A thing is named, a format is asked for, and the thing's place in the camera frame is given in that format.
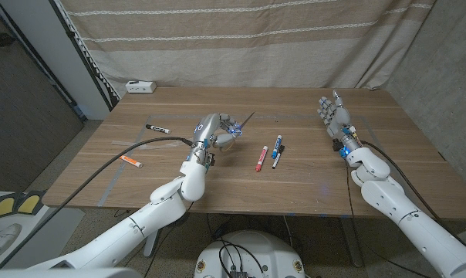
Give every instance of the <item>wooden table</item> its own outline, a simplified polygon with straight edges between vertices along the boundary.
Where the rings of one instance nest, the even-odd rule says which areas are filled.
[[[466,184],[438,154],[430,141],[384,90],[338,90],[352,115],[360,139],[381,146],[401,167],[436,213],[445,219],[466,219]],[[43,198],[59,205],[97,168],[135,142],[163,137],[146,123],[171,129],[171,136],[192,138],[197,122],[211,113],[226,113],[242,122],[254,116],[227,152],[216,154],[206,176],[206,191],[191,212],[273,215],[351,214],[343,159],[316,113],[318,99],[331,89],[160,87],[152,94],[127,94],[100,125]],[[281,134],[286,146],[278,167],[270,158]],[[157,142],[162,146],[172,141]],[[269,156],[255,172],[264,145]],[[189,147],[135,150],[142,168],[121,160],[112,163],[70,203],[77,208],[137,209],[150,193],[180,172]],[[407,187],[398,175],[393,175]],[[356,216],[381,217],[365,203],[350,179]],[[412,200],[423,208],[412,193]]]

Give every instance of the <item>white marker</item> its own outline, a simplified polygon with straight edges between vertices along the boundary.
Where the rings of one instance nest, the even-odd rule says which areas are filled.
[[[274,164],[272,165],[273,169],[276,169],[276,166],[278,165],[279,158],[281,157],[281,153],[285,150],[285,146],[281,145],[279,146],[279,151],[278,155],[276,156],[276,160],[274,160]]]
[[[166,128],[151,126],[150,124],[146,124],[146,127],[149,128],[150,130],[163,132],[165,134],[170,134],[171,133],[171,131],[166,129]]]

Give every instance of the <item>beige curtain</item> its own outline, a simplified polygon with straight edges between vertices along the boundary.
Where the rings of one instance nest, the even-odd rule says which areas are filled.
[[[383,84],[434,0],[62,0],[105,77],[158,86]]]

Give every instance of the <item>marker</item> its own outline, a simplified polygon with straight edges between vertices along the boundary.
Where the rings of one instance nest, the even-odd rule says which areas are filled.
[[[255,167],[256,171],[261,171],[262,162],[264,162],[265,154],[267,154],[268,147],[264,146],[262,148],[261,157],[258,159],[257,166]]]
[[[146,127],[148,129],[150,129],[150,130],[163,132],[165,134],[170,134],[171,133],[171,131],[169,129],[162,128],[162,127],[151,126],[150,124],[146,124]]]
[[[137,168],[142,168],[142,163],[132,159],[132,158],[129,158],[127,157],[126,155],[122,155],[120,156],[121,160],[125,161],[125,162],[128,162],[130,164],[132,164],[133,166],[137,167]]]
[[[278,135],[278,139],[276,140],[276,145],[274,145],[274,151],[272,151],[272,159],[276,158],[278,154],[279,145],[281,144],[282,136]]]
[[[285,146],[279,146],[278,155],[276,155],[276,160],[274,160],[274,164],[272,165],[273,169],[276,169],[276,165],[278,165],[279,158],[281,157],[281,153],[285,150]]]

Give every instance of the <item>power strip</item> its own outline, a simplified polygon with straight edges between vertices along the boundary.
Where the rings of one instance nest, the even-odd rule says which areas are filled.
[[[155,82],[132,80],[125,84],[129,93],[153,93],[156,89]]]

